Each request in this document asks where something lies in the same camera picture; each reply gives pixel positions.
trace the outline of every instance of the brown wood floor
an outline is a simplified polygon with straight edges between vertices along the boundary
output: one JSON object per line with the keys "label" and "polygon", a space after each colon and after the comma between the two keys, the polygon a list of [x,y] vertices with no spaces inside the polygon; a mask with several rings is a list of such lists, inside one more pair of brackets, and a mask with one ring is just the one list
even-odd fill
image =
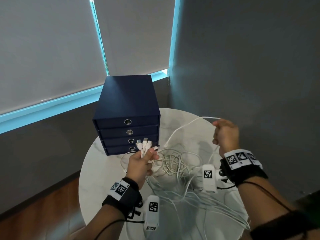
{"label": "brown wood floor", "polygon": [[71,240],[83,228],[79,178],[0,222],[1,240]]}

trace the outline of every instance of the drawer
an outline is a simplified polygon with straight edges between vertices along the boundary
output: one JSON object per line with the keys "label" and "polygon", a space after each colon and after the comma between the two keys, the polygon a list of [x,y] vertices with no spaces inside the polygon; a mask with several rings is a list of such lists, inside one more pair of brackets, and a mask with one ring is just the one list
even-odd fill
{"label": "drawer", "polygon": [[[157,141],[152,143],[152,146],[155,146],[156,144],[158,144]],[[121,145],[121,146],[106,147],[105,151],[107,155],[119,155],[119,154],[125,154],[130,151],[137,152],[138,148],[136,147],[136,145]]]}
{"label": "drawer", "polygon": [[109,118],[99,119],[95,121],[99,129],[132,127],[143,125],[159,124],[159,116],[140,116],[140,117],[125,117],[125,118]]}
{"label": "drawer", "polygon": [[148,135],[148,136],[131,136],[131,137],[104,139],[103,143],[106,147],[114,147],[114,146],[118,146],[118,145],[136,146],[137,140],[143,141],[144,137],[147,137],[148,140],[152,141],[152,142],[158,141],[158,135]]}
{"label": "drawer", "polygon": [[158,125],[100,129],[102,139],[158,134]]}

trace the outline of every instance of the navy blue drawer box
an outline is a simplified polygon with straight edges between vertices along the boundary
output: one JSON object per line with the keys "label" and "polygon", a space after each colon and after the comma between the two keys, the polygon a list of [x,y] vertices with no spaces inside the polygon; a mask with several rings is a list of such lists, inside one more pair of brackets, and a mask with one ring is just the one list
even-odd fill
{"label": "navy blue drawer box", "polygon": [[133,145],[136,146],[136,141],[141,140],[143,141],[143,138],[147,137],[149,141],[158,141],[158,135],[147,135],[147,136],[131,136],[131,137],[119,137],[119,138],[110,138],[110,139],[104,139],[103,145],[105,147],[114,147],[117,145]]}
{"label": "navy blue drawer box", "polygon": [[148,135],[158,145],[160,110],[151,75],[107,77],[93,123],[107,155],[126,153]]}

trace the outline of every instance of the gray roller blind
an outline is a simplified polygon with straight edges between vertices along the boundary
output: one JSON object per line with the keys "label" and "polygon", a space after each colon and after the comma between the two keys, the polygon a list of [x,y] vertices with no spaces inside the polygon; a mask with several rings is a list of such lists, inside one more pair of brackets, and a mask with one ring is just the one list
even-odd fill
{"label": "gray roller blind", "polygon": [[0,114],[105,77],[89,0],[1,0]]}
{"label": "gray roller blind", "polygon": [[111,76],[168,68],[175,0],[94,0]]}

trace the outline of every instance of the white marble table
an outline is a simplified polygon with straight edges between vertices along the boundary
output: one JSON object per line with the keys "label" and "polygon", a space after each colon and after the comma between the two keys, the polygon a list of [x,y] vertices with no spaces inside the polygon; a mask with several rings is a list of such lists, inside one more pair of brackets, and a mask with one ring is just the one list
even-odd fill
{"label": "white marble table", "polygon": [[[160,113],[160,149],[175,129],[198,117],[188,112],[168,108],[161,108]],[[198,154],[205,164],[216,148],[212,143],[214,129],[215,127],[211,123],[199,119],[178,130],[170,140],[169,147],[176,143],[182,143],[187,151]],[[125,155],[125,161],[128,160],[129,156],[130,154]],[[79,179],[79,202],[86,224],[92,220],[101,208],[101,203],[106,198],[113,183],[125,177],[125,172],[120,165],[121,157],[122,155],[106,156],[98,137],[91,145],[84,159]],[[218,153],[214,155],[213,164],[216,168],[220,166],[220,159]],[[147,183],[140,192],[143,199],[146,199],[152,193]],[[220,191],[215,198],[224,202],[230,208],[243,213],[246,217],[236,189]],[[177,210],[182,225],[180,230],[177,213],[173,206],[166,205],[166,203],[163,205],[164,207],[161,208],[160,212],[160,226],[156,232],[147,236],[148,239],[180,239],[181,235],[182,239],[201,239],[199,231],[203,233],[204,210],[199,210],[184,203],[179,204]],[[141,218],[136,216],[134,220],[138,221]],[[208,240],[237,240],[243,231],[243,228],[230,218],[214,212],[207,212],[205,222],[205,232]],[[121,232],[120,239],[145,239],[142,224],[127,223]]]}

